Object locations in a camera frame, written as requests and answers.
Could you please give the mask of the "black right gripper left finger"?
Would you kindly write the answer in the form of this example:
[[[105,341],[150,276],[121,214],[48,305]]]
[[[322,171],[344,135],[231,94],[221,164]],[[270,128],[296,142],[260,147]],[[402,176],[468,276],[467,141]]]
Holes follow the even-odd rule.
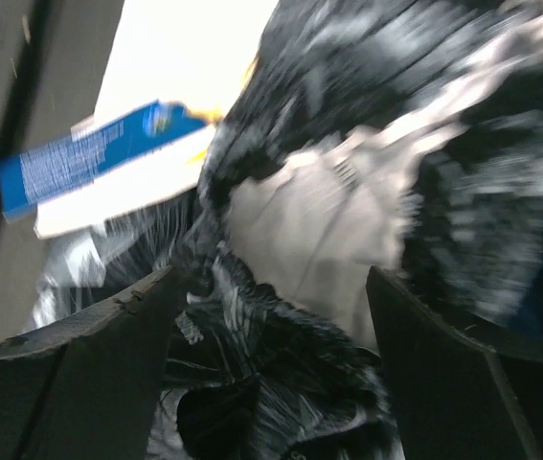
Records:
[[[0,460],[143,458],[183,300],[164,269],[0,343]]]

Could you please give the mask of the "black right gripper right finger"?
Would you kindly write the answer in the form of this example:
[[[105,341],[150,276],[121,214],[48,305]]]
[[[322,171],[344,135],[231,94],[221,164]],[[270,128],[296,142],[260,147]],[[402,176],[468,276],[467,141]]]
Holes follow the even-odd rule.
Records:
[[[408,459],[543,459],[543,341],[437,314],[392,273],[367,293]]]

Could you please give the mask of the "dark leaf-print shorts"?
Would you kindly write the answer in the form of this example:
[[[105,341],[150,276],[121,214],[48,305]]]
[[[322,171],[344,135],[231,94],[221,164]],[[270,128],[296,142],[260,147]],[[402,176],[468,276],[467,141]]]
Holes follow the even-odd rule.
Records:
[[[367,293],[543,341],[543,1],[282,1],[195,186],[49,238],[56,290],[177,273],[149,459],[408,459]]]

